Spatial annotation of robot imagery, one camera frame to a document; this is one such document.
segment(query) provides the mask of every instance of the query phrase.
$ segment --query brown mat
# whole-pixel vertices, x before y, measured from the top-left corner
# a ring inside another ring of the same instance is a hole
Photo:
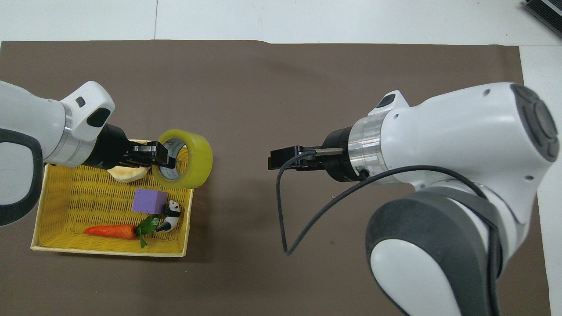
[[[269,151],[320,145],[389,91],[411,105],[489,82],[522,83],[517,47],[266,44],[249,41],[3,42],[0,80],[60,100],[87,80],[116,104],[130,138],[171,128],[213,147],[195,190],[181,259],[34,252],[35,212],[0,228],[3,315],[400,315],[372,280],[365,227],[409,185],[364,188],[322,218],[290,258],[282,253]],[[323,171],[287,172],[292,242],[349,187]],[[504,315],[549,315],[538,212],[500,279]]]

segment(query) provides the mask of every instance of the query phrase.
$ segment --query yellow basket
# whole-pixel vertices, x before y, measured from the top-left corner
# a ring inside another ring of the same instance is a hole
[[[180,151],[177,168],[187,167],[187,150]],[[96,225],[138,225],[148,214],[131,210],[135,189],[167,192],[182,206],[178,225],[169,233],[153,232],[139,240],[90,236],[83,231]],[[120,183],[102,169],[47,165],[39,199],[31,249],[82,254],[182,257],[187,251],[193,189],[168,189],[149,170],[144,178]]]

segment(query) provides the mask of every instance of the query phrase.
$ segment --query toy panda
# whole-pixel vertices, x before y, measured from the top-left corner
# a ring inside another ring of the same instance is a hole
[[[180,205],[173,200],[170,200],[169,206],[164,207],[164,215],[166,219],[164,222],[156,228],[157,232],[169,232],[178,225],[179,215],[180,215]]]

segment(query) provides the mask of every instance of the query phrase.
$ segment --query purple block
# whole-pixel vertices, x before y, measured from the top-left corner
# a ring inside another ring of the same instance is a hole
[[[136,189],[133,198],[133,212],[160,214],[164,211],[166,199],[166,192]]]

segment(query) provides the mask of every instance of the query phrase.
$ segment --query yellow tape roll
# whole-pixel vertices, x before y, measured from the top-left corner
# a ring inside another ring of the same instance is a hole
[[[179,174],[177,168],[168,169],[152,166],[152,174],[160,185],[166,188],[194,189],[202,185],[212,168],[211,146],[201,135],[172,129],[158,139],[168,149],[168,156],[177,158],[183,146],[187,147],[187,168]]]

